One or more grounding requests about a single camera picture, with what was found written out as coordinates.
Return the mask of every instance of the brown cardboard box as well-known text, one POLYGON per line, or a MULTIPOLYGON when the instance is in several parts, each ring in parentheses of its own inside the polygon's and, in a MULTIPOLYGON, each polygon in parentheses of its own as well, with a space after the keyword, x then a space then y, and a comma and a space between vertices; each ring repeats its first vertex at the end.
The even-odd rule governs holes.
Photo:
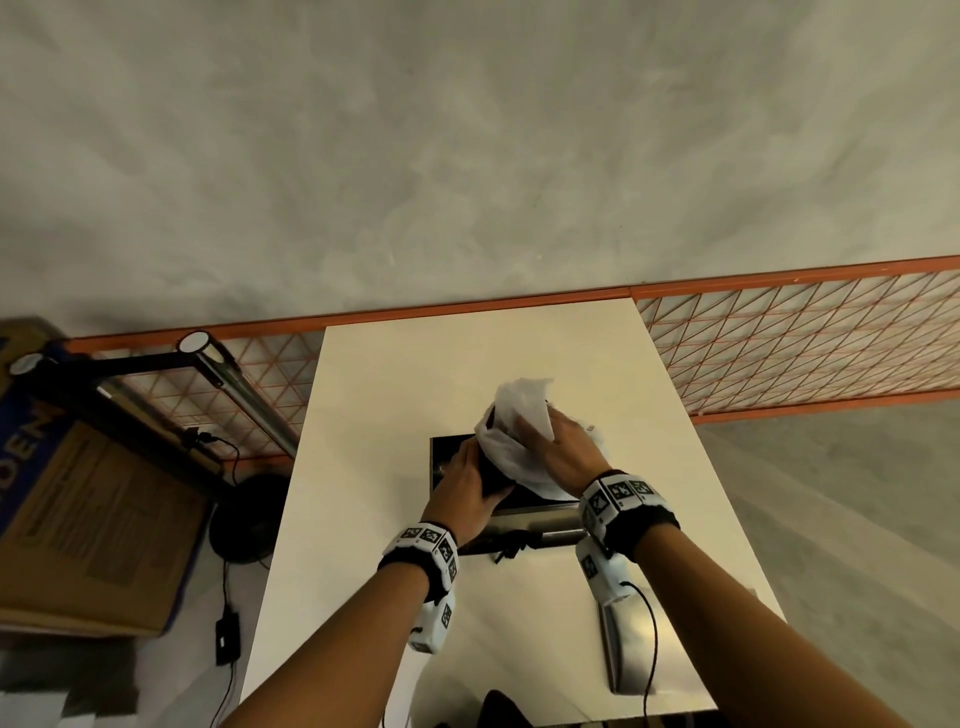
POLYGON ((74 635, 163 631, 208 505, 53 405, 7 367, 47 333, 0 323, 0 627, 74 635))

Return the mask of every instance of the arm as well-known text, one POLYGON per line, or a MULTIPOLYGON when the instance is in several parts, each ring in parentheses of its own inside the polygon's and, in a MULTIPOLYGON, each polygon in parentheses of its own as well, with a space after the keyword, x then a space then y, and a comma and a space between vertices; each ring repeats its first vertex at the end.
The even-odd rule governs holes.
MULTIPOLYGON (((523 443, 580 497, 610 465, 583 429, 551 408, 553 442, 517 420, 523 443)), ((872 693, 767 609, 674 525, 631 554, 721 711, 742 726, 905 726, 872 693)))
MULTIPOLYGON (((509 491, 484 498, 477 444, 461 446, 423 511, 458 545, 473 539, 509 491)), ((417 566, 389 564, 313 633, 224 722, 225 728, 380 724, 429 581, 417 566)))

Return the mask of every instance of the black round base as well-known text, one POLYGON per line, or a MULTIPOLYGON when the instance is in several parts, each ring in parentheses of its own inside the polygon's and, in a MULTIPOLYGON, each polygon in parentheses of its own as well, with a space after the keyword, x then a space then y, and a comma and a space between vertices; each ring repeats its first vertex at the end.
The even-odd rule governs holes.
POLYGON ((290 478, 276 473, 251 475, 233 489, 210 519, 214 553, 231 564, 251 564, 274 552, 290 478))

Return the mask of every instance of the orange wire mesh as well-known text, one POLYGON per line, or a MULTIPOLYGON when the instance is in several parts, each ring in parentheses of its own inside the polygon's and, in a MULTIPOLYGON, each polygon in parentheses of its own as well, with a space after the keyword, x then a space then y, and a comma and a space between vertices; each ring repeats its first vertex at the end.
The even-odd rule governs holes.
MULTIPOLYGON (((692 416, 960 388, 960 271, 671 296, 636 307, 692 416)), ((223 343, 300 432, 323 340, 317 330, 223 343)), ((123 379, 173 425, 223 437, 244 458, 281 454, 193 370, 123 379)), ((232 456, 226 446, 214 450, 232 456)))

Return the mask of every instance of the white table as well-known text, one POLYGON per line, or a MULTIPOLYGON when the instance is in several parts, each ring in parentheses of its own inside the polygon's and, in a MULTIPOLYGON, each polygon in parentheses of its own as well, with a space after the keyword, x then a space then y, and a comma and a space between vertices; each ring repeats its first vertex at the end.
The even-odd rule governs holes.
MULTIPOLYGON (((471 431, 497 385, 519 376, 554 377, 551 400, 601 428, 614 466, 654 483, 690 538, 782 615, 632 301, 336 327, 324 339, 244 697, 419 518, 429 439, 471 431), (337 546, 345 536, 350 548, 337 546)), ((464 558, 447 643, 425 662, 408 650, 391 728, 403 724, 414 684, 417 728, 471 725, 490 689, 536 725, 641 713, 641 698, 609 692, 596 605, 572 547, 497 566, 464 558)), ((652 714, 711 706, 699 685, 649 701, 652 714)))

